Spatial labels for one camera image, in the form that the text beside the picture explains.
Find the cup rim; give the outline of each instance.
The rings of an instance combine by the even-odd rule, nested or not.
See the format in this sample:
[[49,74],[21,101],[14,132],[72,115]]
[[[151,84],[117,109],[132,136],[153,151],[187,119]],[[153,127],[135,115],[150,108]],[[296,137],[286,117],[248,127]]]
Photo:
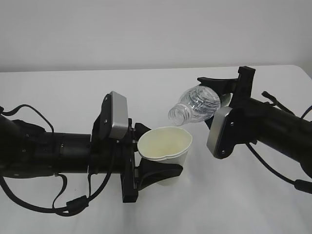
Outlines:
[[[173,154],[173,155],[164,155],[164,156],[162,156],[162,157],[153,157],[153,158],[144,156],[144,155],[140,152],[140,150],[139,150],[140,140],[141,140],[146,134],[150,133],[151,131],[155,131],[155,130],[162,129],[162,128],[175,128],[175,129],[181,129],[181,130],[183,130],[185,133],[187,133],[187,134],[191,137],[191,138],[190,138],[190,139],[191,139],[191,140],[190,140],[190,143],[188,144],[188,146],[187,146],[184,150],[182,150],[182,151],[180,151],[180,152],[178,152],[178,153],[176,153],[176,154]],[[192,136],[188,131],[186,131],[185,129],[179,128],[179,127],[174,127],[174,126],[165,126],[165,127],[155,128],[155,129],[152,129],[152,130],[150,130],[150,131],[144,133],[144,134],[140,137],[140,139],[138,140],[137,149],[138,149],[138,152],[139,152],[139,154],[141,155],[141,157],[143,157],[143,158],[145,158],[145,159],[148,159],[148,160],[150,160],[150,161],[163,161],[163,160],[166,160],[166,159],[171,159],[171,158],[180,157],[183,153],[185,153],[186,151],[189,150],[189,148],[190,148],[190,146],[191,146],[191,144],[192,144],[192,141],[193,141],[193,136]]]

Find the black cable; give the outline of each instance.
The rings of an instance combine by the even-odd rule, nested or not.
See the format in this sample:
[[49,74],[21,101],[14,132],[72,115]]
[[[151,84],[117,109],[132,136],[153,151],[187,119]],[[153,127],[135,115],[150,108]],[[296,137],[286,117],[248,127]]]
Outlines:
[[312,106],[310,106],[310,107],[303,113],[303,115],[301,116],[300,119],[303,119],[310,111],[312,111]]
[[279,109],[281,109],[282,111],[285,111],[289,114],[295,115],[290,109],[288,109],[286,106],[284,106],[282,103],[280,103],[276,97],[272,96],[271,94],[269,94],[267,91],[263,91],[262,92],[262,96],[264,96],[265,98],[269,99],[271,102],[273,102],[273,104],[270,104],[271,106],[277,106]]
[[253,153],[253,155],[263,164],[263,166],[265,166],[266,169],[268,169],[270,172],[272,172],[274,175],[276,175],[283,181],[290,183],[292,185],[295,184],[295,181],[283,176],[282,174],[274,170],[268,163],[266,163],[266,161],[264,161],[264,159],[256,152],[256,150],[254,150],[254,148],[249,143],[246,143],[246,146]]
[[63,186],[62,186],[60,192],[58,193],[58,195],[54,198],[54,200],[53,200],[53,202],[52,202],[52,209],[54,209],[54,210],[55,210],[55,206],[54,206],[55,201],[56,201],[56,200],[58,199],[58,197],[61,196],[62,193],[65,191],[65,189],[66,189],[66,187],[67,187],[67,182],[68,182],[67,177],[66,177],[65,175],[56,174],[56,176],[60,176],[60,177],[62,178],[62,180],[63,180]]
[[91,192],[92,192],[92,188],[91,188],[91,176],[93,175],[93,173],[89,173],[88,174],[88,187],[89,187],[89,196],[91,196]]
[[92,201],[94,198],[96,198],[103,191],[103,189],[105,188],[109,178],[111,177],[111,174],[113,172],[113,165],[114,165],[114,161],[115,161],[115,154],[116,154],[115,147],[116,146],[114,146],[114,148],[113,148],[111,164],[110,164],[109,169],[106,173],[106,176],[105,176],[102,184],[100,185],[100,187],[91,196],[88,197],[89,202]]
[[53,140],[53,137],[54,137],[54,127],[38,110],[36,110],[36,108],[34,108],[30,105],[27,105],[27,104],[23,104],[23,105],[19,105],[18,107],[14,108],[12,111],[8,111],[8,112],[2,111],[1,114],[4,116],[12,116],[12,115],[15,115],[20,110],[20,108],[22,108],[22,107],[28,107],[28,108],[32,109],[49,125],[49,127],[51,128],[51,138],[50,138],[50,142],[51,142]]
[[11,189],[9,188],[9,186],[7,185],[5,179],[3,178],[2,175],[0,175],[0,186],[2,187],[4,193],[16,204],[18,204],[19,206],[22,206],[26,209],[29,209],[31,211],[36,211],[39,213],[55,213],[57,212],[64,212],[67,211],[67,207],[61,207],[61,208],[43,208],[43,207],[38,207],[32,204],[29,204],[21,199],[19,199],[17,196],[15,196],[15,194],[11,191]]

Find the bottle opening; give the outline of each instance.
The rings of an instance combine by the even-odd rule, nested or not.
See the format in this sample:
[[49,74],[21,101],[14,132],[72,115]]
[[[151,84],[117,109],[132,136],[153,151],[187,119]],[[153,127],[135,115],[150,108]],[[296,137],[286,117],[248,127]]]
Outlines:
[[191,112],[187,106],[183,104],[175,105],[168,113],[168,118],[175,126],[181,126],[190,120]]

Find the black cylindrical joint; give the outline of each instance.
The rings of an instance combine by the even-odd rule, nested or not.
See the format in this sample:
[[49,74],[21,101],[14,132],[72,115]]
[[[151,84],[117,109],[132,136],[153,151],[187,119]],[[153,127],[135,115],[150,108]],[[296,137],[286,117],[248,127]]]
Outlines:
[[[41,138],[50,139],[51,133]],[[48,165],[54,173],[87,173],[90,156],[89,134],[54,133],[53,143],[37,145],[35,164]]]
[[312,156],[312,123],[252,98],[244,109],[260,116],[255,125],[259,141],[298,162]]

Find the white wall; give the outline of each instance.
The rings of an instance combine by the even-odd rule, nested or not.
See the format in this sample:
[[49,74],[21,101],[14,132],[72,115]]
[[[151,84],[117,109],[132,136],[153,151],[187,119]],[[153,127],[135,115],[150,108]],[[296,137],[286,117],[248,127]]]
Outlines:
[[2,0],[0,71],[295,64],[311,0]]

